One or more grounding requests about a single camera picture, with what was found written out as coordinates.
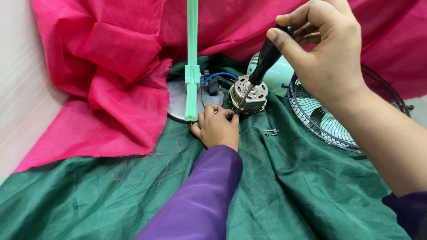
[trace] pink cloth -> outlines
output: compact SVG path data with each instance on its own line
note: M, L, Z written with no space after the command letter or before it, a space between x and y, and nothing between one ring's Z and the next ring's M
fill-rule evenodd
M362 26L362 63L404 99L427 94L427 1L349 2ZM276 15L303 3L200 1L199 56L248 61ZM171 59L187 58L186 0L32 5L52 82L80 98L70 97L15 172L73 156L151 152L166 122Z

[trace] purple sleeve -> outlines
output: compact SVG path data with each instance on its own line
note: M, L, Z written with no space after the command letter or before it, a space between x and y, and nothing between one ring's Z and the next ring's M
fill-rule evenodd
M232 148L211 147L135 239L225 239L228 206L242 170Z
M398 224L411 238L420 233L427 217L427 192L410 193L402 197L392 193L383 198L383 204L396 213Z

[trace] blue wire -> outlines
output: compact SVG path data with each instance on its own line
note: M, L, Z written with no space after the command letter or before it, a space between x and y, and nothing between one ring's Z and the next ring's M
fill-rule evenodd
M205 86L205 83L207 83L208 81L209 81L209 79L211 79L212 77L214 77L214 76L216 76L216 75L228 75L228 76L231 76L231 77L233 77L235 80L237 80L237 77L235 77L234 75L231 75L231 74L229 74L229 73L216 73L216 74L212 74L210 77L208 77L203 83L202 83L202 87L204 87Z

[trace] green cloth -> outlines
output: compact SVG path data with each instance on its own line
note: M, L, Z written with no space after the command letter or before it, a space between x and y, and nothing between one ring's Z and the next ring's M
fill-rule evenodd
M221 55L198 60L211 73L247 68ZM183 80L184 65L170 80ZM189 129L168 119L152 156L75 157L11 175L0 187L0 239L132 239L205 151ZM286 98L270 94L265 111L241 116L239 154L228 239L409 238L381 203L390 190L372 164L311 134Z

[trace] hand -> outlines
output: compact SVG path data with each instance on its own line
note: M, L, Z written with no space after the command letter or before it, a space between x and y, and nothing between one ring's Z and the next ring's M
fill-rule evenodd
M231 122L227 116L233 116ZM218 104L209 104L199 113L198 122L191 127L193 134L209 149L216 145L227 145L239 150L239 115Z
M295 40L277 28L269 29L267 37L304 88L325 107L369 91L360 70L360 25L346 0L311 0L290 14L277 16L276 22L293 25ZM317 46L306 52L301 46L308 43Z

